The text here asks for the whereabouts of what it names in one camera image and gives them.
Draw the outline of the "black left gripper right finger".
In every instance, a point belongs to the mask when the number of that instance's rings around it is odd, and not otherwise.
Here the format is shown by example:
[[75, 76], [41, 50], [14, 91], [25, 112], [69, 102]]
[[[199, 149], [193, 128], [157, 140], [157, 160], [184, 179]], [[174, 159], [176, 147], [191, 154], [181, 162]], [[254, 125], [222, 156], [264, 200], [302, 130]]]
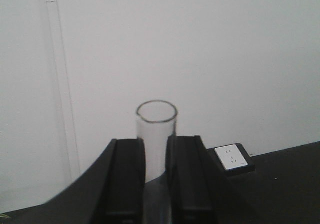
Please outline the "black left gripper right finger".
[[169, 136], [166, 174], [174, 224], [265, 224], [219, 170], [200, 136]]

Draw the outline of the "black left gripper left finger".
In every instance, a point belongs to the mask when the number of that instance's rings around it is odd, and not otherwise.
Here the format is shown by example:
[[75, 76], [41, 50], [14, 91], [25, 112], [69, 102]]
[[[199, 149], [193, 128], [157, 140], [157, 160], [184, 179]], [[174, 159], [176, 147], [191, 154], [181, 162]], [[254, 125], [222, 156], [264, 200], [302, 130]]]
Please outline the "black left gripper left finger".
[[97, 188], [90, 224], [141, 224], [146, 175], [145, 147], [139, 139], [112, 139], [87, 169]]

